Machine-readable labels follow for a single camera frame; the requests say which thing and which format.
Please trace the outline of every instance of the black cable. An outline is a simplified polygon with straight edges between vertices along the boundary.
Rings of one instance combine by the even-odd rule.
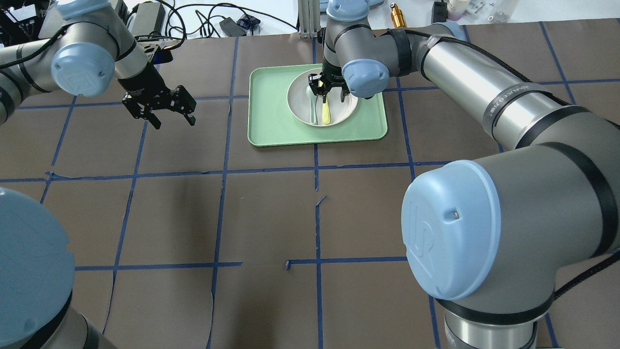
[[[245,16],[246,18],[249,18],[249,16],[247,15],[247,12],[245,10],[243,10],[241,7],[235,5],[235,4],[231,4],[230,2],[220,2],[218,4],[216,4],[215,6],[211,7],[211,9],[209,10],[209,14],[208,17],[209,19],[211,19],[212,17],[212,13],[213,10],[215,10],[217,7],[232,7],[232,8],[236,8],[238,10],[240,10],[243,13],[243,16]]]
[[[186,8],[186,7],[192,7],[192,6],[210,6],[210,7],[214,7],[214,6],[218,7],[218,6],[219,6],[219,7],[232,7],[232,8],[238,8],[238,9],[243,10],[243,11],[249,11],[249,12],[253,12],[253,13],[258,13],[258,14],[261,14],[261,15],[264,15],[264,16],[267,16],[267,17],[270,17],[270,18],[272,18],[272,19],[275,19],[275,20],[277,20],[277,21],[279,21],[279,22],[282,22],[282,23],[284,23],[284,24],[288,25],[289,27],[291,27],[291,28],[293,28],[293,29],[295,29],[295,30],[299,30],[299,27],[296,27],[296,26],[294,26],[293,24],[290,24],[289,22],[287,22],[287,21],[285,21],[285,20],[283,20],[283,19],[280,19],[280,18],[278,18],[278,17],[275,17],[275,16],[273,16],[273,15],[270,15],[270,14],[267,14],[267,13],[264,13],[264,12],[261,12],[261,11],[256,11],[256,10],[254,10],[254,9],[249,9],[248,7],[243,7],[243,6],[237,6],[237,5],[235,5],[235,4],[230,4],[230,3],[228,3],[228,2],[222,2],[222,3],[219,3],[219,4],[186,4],[186,5],[183,5],[183,6],[179,6],[179,7],[177,7],[177,10],[181,10],[181,9],[183,9],[183,8]],[[172,17],[172,16],[169,14],[169,15],[168,15],[168,18],[167,18],[167,22],[166,22],[166,28],[168,28],[168,25],[169,25],[169,23],[170,23],[170,19],[171,19],[171,17]]]
[[[592,268],[590,268],[590,269],[584,271],[583,273],[577,275],[576,277],[574,277],[574,279],[570,280],[564,286],[562,286],[559,289],[557,289],[557,291],[555,293],[556,299],[562,297],[563,294],[568,292],[573,287],[575,287],[578,284],[584,282],[588,278],[591,278],[592,276],[596,275],[597,273],[600,273],[601,271],[605,270],[606,268],[608,268],[609,266],[611,266],[612,264],[614,264],[615,262],[617,262],[619,260],[620,260],[620,251],[618,251],[618,252],[614,253],[613,255],[605,258],[603,261],[597,263]]]
[[[45,50],[47,50],[50,46],[52,46],[56,42],[56,40],[58,40],[60,35],[63,35],[66,32],[67,27],[68,27],[68,25],[58,29],[58,31],[55,32],[54,35],[52,35],[49,40],[47,40],[41,47],[38,48],[38,50],[36,50],[33,53],[27,55],[26,57],[22,57],[22,58],[20,58],[18,60],[14,60],[12,62],[0,65],[0,70],[6,69],[6,68],[10,68],[12,66],[16,66],[16,65],[19,65],[19,64],[22,64],[24,62],[27,62],[27,61],[35,58],[36,56],[39,56],[41,53],[43,53]]]
[[[181,22],[181,29],[183,30],[183,33],[182,33],[182,36],[181,36],[181,40],[176,45],[174,45],[174,46],[171,46],[169,48],[164,48],[164,50],[167,50],[167,51],[175,50],[176,48],[181,47],[181,45],[183,45],[185,40],[187,40],[187,29],[185,28],[185,22],[183,21],[183,17],[179,13],[178,9],[176,9],[174,6],[168,4],[164,0],[155,0],[155,1],[157,1],[160,4],[165,5],[166,7],[168,7],[170,9],[171,13],[175,14],[179,18],[179,22]]]
[[[178,37],[171,37],[171,36],[168,36],[168,35],[154,35],[154,34],[137,35],[134,38],[136,39],[137,42],[160,41],[162,39],[170,39],[170,40],[180,40],[181,39],[181,38],[178,38]]]
[[[219,34],[219,32],[215,29],[215,26],[213,25],[213,23],[211,23],[211,19],[212,18],[217,18],[217,17],[221,17],[221,18],[225,19],[224,16],[215,15],[215,16],[207,17],[207,16],[204,15],[204,13],[200,12],[199,10],[195,10],[194,12],[195,12],[196,16],[198,16],[198,18],[200,20],[200,23],[201,23],[201,26],[199,26],[197,30],[194,30],[192,33],[189,33],[188,35],[194,34],[196,31],[199,30],[201,37],[212,37],[213,33],[215,33],[218,37],[222,37]]]

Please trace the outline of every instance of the black band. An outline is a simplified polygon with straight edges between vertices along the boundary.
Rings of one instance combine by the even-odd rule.
[[[141,72],[131,78],[118,79],[118,83],[136,102],[144,106],[153,103],[156,96],[170,92],[152,63],[147,63]]]
[[[404,29],[388,29],[387,31],[392,35],[392,38],[394,38],[396,50],[398,51],[398,76],[411,74],[413,71],[413,64],[409,35],[407,35]]]
[[[45,343],[50,339],[50,337],[56,332],[58,326],[63,321],[64,316],[67,314],[67,310],[69,310],[69,304],[71,303],[71,297],[73,296],[73,292],[69,294],[69,298],[67,298],[66,303],[63,305],[63,308],[60,309],[58,314],[54,316],[47,324],[41,327],[32,337],[22,345],[21,349],[41,349],[45,345]]]
[[[17,47],[17,59],[20,60],[22,59],[22,49],[24,48],[24,45],[19,45],[19,47]],[[47,91],[46,89],[41,88],[41,86],[37,85],[37,83],[32,79],[32,76],[30,76],[30,74],[28,74],[28,71],[26,70],[26,66],[23,63],[19,63],[19,70],[22,72],[24,78],[26,78],[26,81],[28,81],[28,83],[34,87],[37,91],[39,92],[43,92],[43,93],[50,93],[51,91]]]
[[[611,190],[611,186],[602,172],[596,167],[596,164],[581,152],[579,149],[559,142],[542,143],[545,147],[555,149],[564,154],[570,161],[574,162],[577,167],[586,176],[601,206],[601,216],[603,218],[603,231],[601,233],[601,241],[596,251],[590,258],[598,257],[611,248],[616,235],[618,233],[618,206],[616,198]]]
[[[6,109],[6,117],[8,119],[15,111],[15,103],[13,103],[11,95],[2,86],[0,86],[0,103]]]
[[[345,84],[345,78],[342,76],[342,68],[329,63],[328,60],[323,60],[322,73],[332,84]]]
[[[516,144],[515,149],[527,147],[534,143],[534,140],[540,136],[549,126],[555,124],[556,122],[562,120],[567,116],[571,116],[574,114],[579,114],[581,112],[589,112],[588,109],[580,106],[569,106],[562,109],[558,109],[542,119],[538,120],[521,138],[519,143]]]
[[[368,26],[366,24],[354,24],[354,25],[352,25],[350,27],[346,27],[341,32],[339,32],[338,35],[336,35],[336,38],[334,39],[334,47],[336,46],[336,43],[338,42],[338,39],[340,39],[342,34],[348,32],[349,30],[353,30],[353,29],[357,29],[357,28],[367,28],[368,30],[372,30],[372,29],[370,29],[370,26]]]
[[[19,96],[21,98],[20,102],[23,102],[25,99],[24,91],[22,90],[22,87],[19,86],[19,83],[17,83],[17,80],[15,80],[15,78],[13,78],[11,75],[6,73],[4,70],[0,70],[0,74],[4,75],[7,79],[9,79],[13,83],[13,85],[15,85],[15,88],[17,88],[17,90],[19,91]]]
[[[336,50],[334,50],[333,48],[329,47],[328,44],[325,44],[325,47],[327,47],[327,49],[330,50],[331,52],[336,53]]]
[[[426,60],[426,56],[428,56],[428,53],[430,52],[430,49],[426,50],[426,52],[424,52],[424,56],[422,56],[422,60],[420,61],[420,74],[422,74],[422,77],[425,78],[426,80],[429,80],[429,78],[427,78],[426,74],[424,73],[424,61]]]
[[[617,123],[611,121],[611,120],[607,120],[607,122],[609,122],[610,124],[614,125],[614,127],[616,128],[616,130],[620,131],[620,125],[618,125]]]
[[[86,321],[86,341],[82,349],[98,349],[99,347],[99,333],[95,327],[82,316]]]
[[[131,47],[129,48],[129,50],[127,50],[127,51],[123,52],[121,55],[119,55],[117,57],[116,61],[120,61],[123,58],[127,57],[131,53],[131,51],[133,51],[133,49],[136,48],[137,45],[138,45],[138,42],[134,40],[133,44],[131,44]]]
[[[458,305],[457,303],[451,301],[444,301],[442,299],[437,299],[437,302],[452,314],[465,320],[480,322],[481,324],[489,325],[516,325],[532,321],[542,316],[544,313],[547,312],[547,310],[549,310],[554,299],[554,295],[551,294],[549,299],[547,299],[540,306],[537,306],[531,310],[512,314],[494,314],[488,312],[479,312],[477,310],[468,309]]]

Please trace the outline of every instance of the blue tape grid line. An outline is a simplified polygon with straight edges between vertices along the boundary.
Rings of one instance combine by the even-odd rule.
[[[52,166],[56,166],[56,161],[58,160],[58,154],[60,152],[60,147],[63,144],[64,135],[67,133],[67,127],[69,126],[69,120],[71,120],[71,114],[73,113],[73,107],[76,105],[77,96],[73,96],[73,100],[71,101],[71,105],[69,106],[69,112],[67,113],[67,118],[64,120],[63,131],[60,133],[60,139],[58,140],[58,145],[56,146],[56,152],[54,152],[54,158],[51,161]]]
[[[452,162],[448,161],[414,161],[414,166],[437,166],[445,165]],[[247,170],[227,170],[227,174],[238,173],[269,173],[269,172],[294,172],[294,171],[325,171],[325,170],[347,170],[355,168],[389,168],[389,167],[408,167],[409,163],[371,163],[371,164],[355,164],[355,165],[319,165],[319,166],[303,166],[303,167],[282,167],[282,168],[254,168]],[[85,176],[85,177],[65,177],[58,173],[46,172],[56,181],[112,181],[116,179],[133,179],[133,178],[153,178],[153,177],[174,177],[174,176],[208,176],[222,175],[224,171],[207,171],[207,172],[167,172],[167,173],[142,173],[133,176],[132,174],[123,174],[118,176]],[[23,183],[23,182],[45,182],[45,178],[7,178],[0,179],[0,183]]]
[[[118,273],[118,262],[120,261],[120,255],[123,251],[123,242],[125,241],[125,232],[127,230],[127,221],[129,219],[129,212],[131,209],[131,202],[133,200],[133,191],[136,188],[136,181],[138,180],[136,175],[138,174],[138,168],[140,167],[140,159],[142,157],[142,149],[144,147],[144,138],[146,137],[148,122],[144,121],[142,126],[142,136],[140,137],[140,145],[138,147],[138,153],[136,154],[136,163],[133,168],[133,178],[131,180],[131,188],[129,190],[129,195],[127,197],[127,205],[125,206],[125,216],[123,217],[123,225],[121,226],[120,236],[118,238],[117,245],[117,253],[114,258],[114,266],[112,268],[112,292],[110,295],[110,302],[108,304],[108,312],[105,316],[104,327],[101,331],[102,334],[105,334],[105,329],[108,326],[108,321],[110,320],[110,313],[112,311],[112,302],[114,300],[114,289],[116,287],[116,279]]]
[[[464,25],[463,26],[463,33],[465,33],[465,40],[467,40],[467,42],[471,43],[471,39],[469,38],[469,32],[467,31],[467,26]]]
[[[218,232],[215,240],[215,265],[213,267],[213,276],[211,279],[211,295],[213,296],[213,311],[215,314],[215,297],[217,290],[217,282],[218,282],[218,268],[219,268],[219,247],[222,241],[222,224],[224,221],[224,198],[226,197],[226,180],[228,178],[228,156],[230,154],[230,144],[231,144],[231,127],[233,123],[233,97],[234,97],[234,83],[235,83],[235,74],[237,71],[237,54],[239,52],[239,37],[235,38],[234,42],[234,55],[232,58],[232,75],[231,75],[231,91],[229,95],[229,103],[230,109],[228,111],[228,124],[226,126],[226,149],[224,151],[224,167],[222,171],[222,192],[219,197],[219,212],[218,212]],[[213,330],[213,321],[211,321],[211,330],[209,334]],[[211,348],[211,335],[209,335],[209,339],[206,344],[206,348]]]
[[[218,268],[230,266],[242,266],[243,262],[218,263]],[[77,266],[76,271],[113,271],[113,270],[166,270],[166,269],[192,269],[214,268],[215,263],[179,263],[179,264],[152,264],[152,265],[86,265]]]
[[[559,348],[560,345],[557,342],[556,332],[553,330],[553,324],[551,323],[551,316],[549,315],[549,313],[547,313],[544,316],[544,320],[547,323],[547,328],[549,329],[549,336],[551,337],[551,345],[553,345],[554,348]]]
[[[321,203],[327,196],[323,196],[314,207],[314,221],[316,223],[316,309],[317,327],[319,334],[318,349],[323,349],[323,285],[321,277]]]
[[[316,38],[312,38],[312,63],[317,62]],[[314,190],[319,191],[319,145],[314,144]],[[321,203],[327,196],[314,206],[314,224],[316,234],[316,312],[317,312],[317,347],[323,349],[323,280],[321,275]]]
[[[549,50],[551,51],[551,55],[553,56],[553,60],[556,63],[557,69],[560,72],[560,76],[562,77],[562,82],[564,83],[564,86],[566,87],[566,91],[568,91],[569,93],[570,102],[572,104],[575,104],[575,98],[573,97],[573,92],[570,90],[569,83],[566,80],[566,76],[564,75],[564,71],[562,70],[562,67],[560,66],[560,61],[557,59],[556,51],[553,49],[553,45],[551,44],[551,40],[549,39],[547,30],[544,27],[544,23],[538,22],[538,24],[540,25],[541,30],[543,31],[542,34],[544,35],[544,39],[547,41],[547,45],[549,46]]]
[[[401,79],[396,78],[396,86],[398,88],[398,103],[401,111],[401,122],[402,129],[405,136],[405,147],[407,149],[407,159],[409,162],[407,166],[409,167],[409,171],[411,172],[411,180],[413,181],[415,178],[415,170],[414,170],[414,158],[411,154],[411,146],[409,143],[409,131],[407,130],[407,119],[405,118],[405,104],[402,99],[402,89],[401,89]]]
[[[541,85],[563,85],[563,84],[596,84],[596,83],[618,83],[620,79],[589,79],[589,80],[566,80],[566,81],[539,81]],[[421,91],[426,89],[439,89],[437,86],[417,86],[417,87],[401,87],[401,88],[386,88],[383,92],[398,92],[398,91]],[[196,97],[196,101],[227,101],[230,99],[249,99],[249,96],[218,96],[218,97]],[[121,102],[102,102],[102,103],[82,103],[75,104],[73,107],[98,107],[98,106],[120,106]],[[58,108],[70,108],[71,104],[57,104],[49,106],[25,106],[19,107],[19,110],[34,110],[34,109],[58,109]]]
[[[411,172],[411,181],[415,179],[415,163],[414,157],[411,151],[411,146],[409,143],[409,130],[407,129],[407,119],[405,117],[405,105],[402,98],[402,88],[401,88],[401,79],[396,78],[396,86],[398,87],[398,103],[401,109],[401,119],[402,119],[402,129],[405,136],[405,145],[407,147],[407,157],[409,159],[409,171]],[[428,296],[429,310],[431,315],[431,325],[433,327],[433,337],[435,339],[435,347],[437,349],[441,349],[441,343],[439,341],[439,331],[437,327],[437,319],[435,314],[435,303],[434,299],[431,296]]]

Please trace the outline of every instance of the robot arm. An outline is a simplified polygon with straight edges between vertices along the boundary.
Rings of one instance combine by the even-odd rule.
[[[48,16],[62,17],[53,43],[28,57],[48,40],[0,49],[0,124],[34,94],[63,89],[76,96],[96,96],[116,77],[127,91],[123,104],[136,119],[161,123],[153,110],[181,113],[190,125],[196,102],[183,86],[171,91],[124,23],[106,0],[59,0]]]
[[[315,94],[371,97],[389,76],[419,70],[511,150],[416,178],[402,234],[418,283],[447,310],[454,348],[533,348],[557,269],[620,247],[617,126],[459,43],[457,29],[375,38],[366,1],[331,0],[327,13]]]

